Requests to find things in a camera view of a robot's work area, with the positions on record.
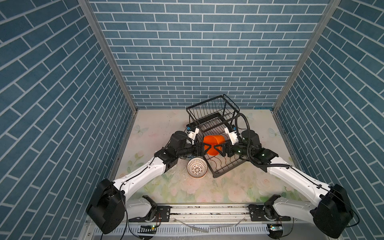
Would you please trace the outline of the orange plastic bowl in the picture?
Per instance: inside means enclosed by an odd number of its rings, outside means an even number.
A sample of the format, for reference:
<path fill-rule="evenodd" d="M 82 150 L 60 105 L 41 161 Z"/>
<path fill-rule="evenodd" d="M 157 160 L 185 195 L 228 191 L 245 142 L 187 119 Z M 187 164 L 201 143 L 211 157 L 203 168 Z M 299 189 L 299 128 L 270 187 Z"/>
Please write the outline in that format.
<path fill-rule="evenodd" d="M 225 141 L 226 139 L 222 135 L 209 135 L 204 137 L 203 143 L 211 144 L 214 147 L 214 145 L 225 143 Z M 214 150 L 213 156 L 217 155 L 218 152 Z"/>

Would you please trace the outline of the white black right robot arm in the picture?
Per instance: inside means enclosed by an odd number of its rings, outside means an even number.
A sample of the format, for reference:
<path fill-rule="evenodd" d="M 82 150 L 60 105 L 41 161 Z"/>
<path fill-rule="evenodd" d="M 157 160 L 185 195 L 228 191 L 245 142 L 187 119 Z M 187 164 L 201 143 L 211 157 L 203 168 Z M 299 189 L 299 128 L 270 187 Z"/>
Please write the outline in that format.
<path fill-rule="evenodd" d="M 263 207 L 268 220 L 276 221 L 282 217 L 303 220 L 333 239 L 339 238 L 350 227 L 356 213 L 342 186 L 330 186 L 298 170 L 275 152 L 263 148 L 259 136 L 252 130 L 245 130 L 240 136 L 228 130 L 225 133 L 230 138 L 228 141 L 205 142 L 205 151 L 214 149 L 221 155 L 237 155 L 241 160 L 284 181 L 307 199 L 307 202 L 292 201 L 282 195 L 273 195 Z"/>

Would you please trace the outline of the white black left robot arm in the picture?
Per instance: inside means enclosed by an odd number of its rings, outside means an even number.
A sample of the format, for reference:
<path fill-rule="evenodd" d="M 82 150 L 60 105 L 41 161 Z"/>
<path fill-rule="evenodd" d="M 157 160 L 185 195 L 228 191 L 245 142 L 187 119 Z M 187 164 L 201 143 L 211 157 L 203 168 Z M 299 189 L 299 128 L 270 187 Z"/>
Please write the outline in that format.
<path fill-rule="evenodd" d="M 102 180 L 91 196 L 86 213 L 104 235 L 111 233 L 123 220 L 152 219 L 156 214 L 157 204 L 146 196 L 133 201 L 130 197 L 174 167 L 180 157 L 202 157 L 211 147 L 211 144 L 193 140 L 185 132 L 176 131 L 167 145 L 140 168 L 113 181 Z"/>

